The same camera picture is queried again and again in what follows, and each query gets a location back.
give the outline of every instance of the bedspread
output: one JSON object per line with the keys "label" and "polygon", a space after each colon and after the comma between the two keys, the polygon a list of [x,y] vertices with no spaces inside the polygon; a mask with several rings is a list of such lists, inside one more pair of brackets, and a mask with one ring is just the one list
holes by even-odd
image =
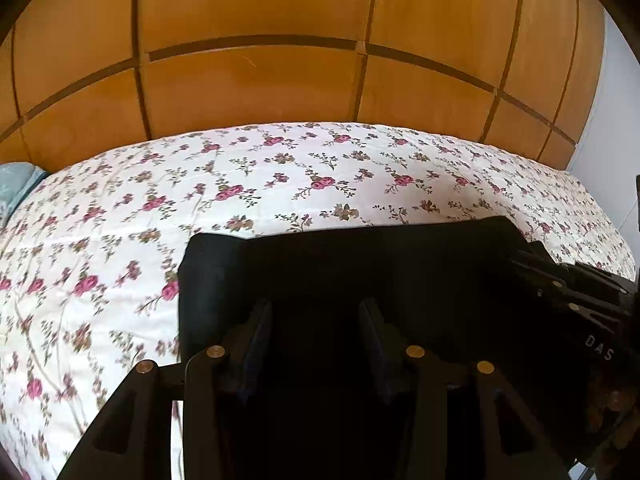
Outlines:
{"label": "bedspread", "polygon": [[[196,232],[253,237],[492,215],[508,216],[558,261],[634,278],[628,245],[574,177],[451,137],[252,125],[66,168],[0,237],[0,442],[25,478],[53,479],[136,362],[175,362],[176,270]],[[348,275],[357,261],[344,254],[333,272]],[[174,478],[180,414],[176,404]]]}

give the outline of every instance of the pillow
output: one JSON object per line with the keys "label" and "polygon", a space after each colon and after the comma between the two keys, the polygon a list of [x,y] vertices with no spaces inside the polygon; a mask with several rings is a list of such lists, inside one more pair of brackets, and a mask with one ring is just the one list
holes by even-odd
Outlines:
{"label": "pillow", "polygon": [[29,162],[0,164],[0,228],[6,226],[20,202],[48,175]]}

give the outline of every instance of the brass screw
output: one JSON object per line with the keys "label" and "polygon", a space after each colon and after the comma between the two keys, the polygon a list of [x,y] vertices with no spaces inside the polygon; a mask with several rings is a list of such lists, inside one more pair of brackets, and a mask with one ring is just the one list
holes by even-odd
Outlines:
{"label": "brass screw", "polygon": [[413,359],[420,359],[424,357],[424,348],[418,345],[409,345],[406,350],[406,354]]}
{"label": "brass screw", "polygon": [[217,359],[225,354],[225,348],[220,345],[213,345],[207,348],[207,355],[212,359]]}
{"label": "brass screw", "polygon": [[476,368],[478,368],[478,371],[484,375],[491,375],[495,370],[495,366],[492,365],[489,361],[480,361],[476,365]]}
{"label": "brass screw", "polygon": [[154,362],[149,359],[145,359],[144,361],[140,361],[136,365],[136,371],[139,374],[148,374],[151,370],[154,369]]}

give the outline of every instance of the bed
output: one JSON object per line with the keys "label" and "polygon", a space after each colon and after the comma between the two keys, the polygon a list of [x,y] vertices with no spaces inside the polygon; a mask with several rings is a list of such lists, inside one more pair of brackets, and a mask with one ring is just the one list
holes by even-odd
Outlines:
{"label": "bed", "polygon": [[[176,271],[197,232],[255,237],[495,215],[559,262],[634,278],[629,246],[574,177],[453,137],[358,123],[249,125],[65,168],[0,235],[0,443],[25,478],[54,479],[138,361],[176,361]],[[328,277],[358,264],[357,254],[343,256]],[[178,404],[173,421],[177,479]]]}

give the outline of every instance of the wooden headboard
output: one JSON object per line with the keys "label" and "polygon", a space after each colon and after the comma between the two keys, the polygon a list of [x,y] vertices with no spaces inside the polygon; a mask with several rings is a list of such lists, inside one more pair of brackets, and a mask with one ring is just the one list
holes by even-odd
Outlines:
{"label": "wooden headboard", "polygon": [[564,169],[603,42],[598,0],[31,0],[0,47],[0,161],[361,121]]}

